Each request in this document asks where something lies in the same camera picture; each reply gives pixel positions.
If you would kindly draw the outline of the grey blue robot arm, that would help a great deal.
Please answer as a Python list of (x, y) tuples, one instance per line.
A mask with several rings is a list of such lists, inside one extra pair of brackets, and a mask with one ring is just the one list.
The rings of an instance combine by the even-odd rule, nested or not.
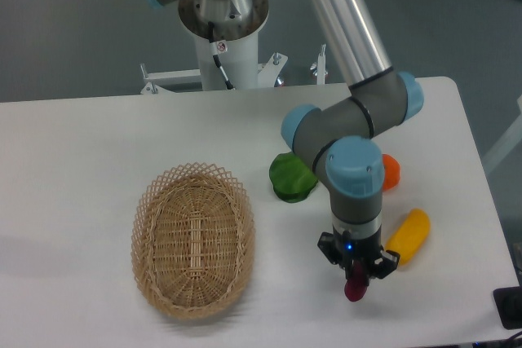
[[(268, 0), (148, 2), (177, 3), (198, 46), (205, 90), (260, 86), (257, 34), (268, 17)], [(381, 245), (384, 168), (373, 139), (416, 115), (423, 92), (412, 75), (392, 67), (364, 0), (312, 0), (312, 5), (350, 95), (325, 110), (293, 109), (281, 136), (329, 191), (333, 230), (321, 236), (319, 249), (344, 270), (349, 284), (365, 287), (390, 275), (400, 259)]]

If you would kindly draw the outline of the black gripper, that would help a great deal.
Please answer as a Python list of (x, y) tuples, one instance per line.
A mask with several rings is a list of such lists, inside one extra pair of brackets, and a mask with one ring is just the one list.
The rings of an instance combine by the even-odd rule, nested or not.
[(366, 286), (372, 279), (384, 279), (399, 265), (399, 254), (382, 246), (380, 229), (363, 239), (356, 239), (348, 231), (323, 232), (317, 246), (331, 264), (344, 270), (346, 281), (352, 277), (354, 261), (361, 262)]

